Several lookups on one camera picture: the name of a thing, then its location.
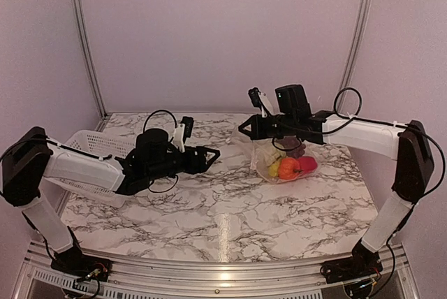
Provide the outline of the clear zip top bag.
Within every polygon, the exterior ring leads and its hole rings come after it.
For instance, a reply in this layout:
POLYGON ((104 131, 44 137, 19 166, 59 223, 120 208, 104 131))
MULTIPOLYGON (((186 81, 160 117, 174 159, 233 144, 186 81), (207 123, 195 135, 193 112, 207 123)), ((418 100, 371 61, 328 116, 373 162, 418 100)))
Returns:
POLYGON ((292 182, 318 170, 314 153, 294 136, 281 139, 250 140, 234 129, 226 144, 245 156, 251 170, 270 184, 292 182))

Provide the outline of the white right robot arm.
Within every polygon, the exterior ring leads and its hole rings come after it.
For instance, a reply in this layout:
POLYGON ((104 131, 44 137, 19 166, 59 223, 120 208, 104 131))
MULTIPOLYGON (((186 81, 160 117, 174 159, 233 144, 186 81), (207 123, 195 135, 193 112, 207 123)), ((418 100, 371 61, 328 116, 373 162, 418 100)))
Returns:
POLYGON ((373 256, 402 227, 420 199, 428 195, 427 185, 434 171, 432 141, 416 120, 400 125, 379 122, 335 111, 311 112, 304 87, 287 85, 275 90, 279 114, 270 111, 265 94, 254 87, 249 97, 260 113, 252 115, 238 130, 251 140, 295 136, 316 145, 343 145, 388 157, 396 162, 392 194, 367 229, 346 271, 359 277, 373 265, 373 256))

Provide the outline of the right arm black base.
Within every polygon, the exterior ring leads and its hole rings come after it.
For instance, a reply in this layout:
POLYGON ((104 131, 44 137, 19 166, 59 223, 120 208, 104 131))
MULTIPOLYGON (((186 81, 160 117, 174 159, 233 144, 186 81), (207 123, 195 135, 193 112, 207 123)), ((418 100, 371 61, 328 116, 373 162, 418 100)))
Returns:
POLYGON ((323 262, 320 274, 328 284, 379 274, 383 270, 379 250, 384 245, 385 241, 373 246, 362 238, 355 244, 349 257, 323 262))

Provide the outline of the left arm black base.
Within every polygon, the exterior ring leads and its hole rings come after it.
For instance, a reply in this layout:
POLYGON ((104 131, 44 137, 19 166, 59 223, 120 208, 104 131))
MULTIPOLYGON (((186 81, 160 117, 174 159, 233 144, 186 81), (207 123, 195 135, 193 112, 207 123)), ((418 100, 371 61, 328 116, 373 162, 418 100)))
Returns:
POLYGON ((84 254, 74 232, 69 226, 67 229, 71 234, 73 244, 62 253, 55 252, 51 255, 48 252, 48 256, 52 259, 50 267, 53 270, 77 276, 79 282, 93 278, 106 282, 112 266, 111 260, 84 254))

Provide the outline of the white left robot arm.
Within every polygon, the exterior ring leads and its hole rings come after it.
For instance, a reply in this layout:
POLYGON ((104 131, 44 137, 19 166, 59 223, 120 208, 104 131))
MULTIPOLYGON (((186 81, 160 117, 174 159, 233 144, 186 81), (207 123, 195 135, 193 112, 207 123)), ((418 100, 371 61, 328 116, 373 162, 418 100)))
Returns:
POLYGON ((61 255, 64 267, 81 275, 88 268, 88 259, 40 192, 41 181, 71 182, 79 192, 87 185, 113 196, 134 196, 158 179, 177 178, 180 173, 195 175, 210 168, 219 158, 219 150, 185 145, 190 135, 184 124, 175 128, 173 136, 151 128, 138 135, 134 148, 120 158, 64 145, 48 137, 45 129, 34 127, 1 155, 1 196, 21 209, 54 252, 61 255))

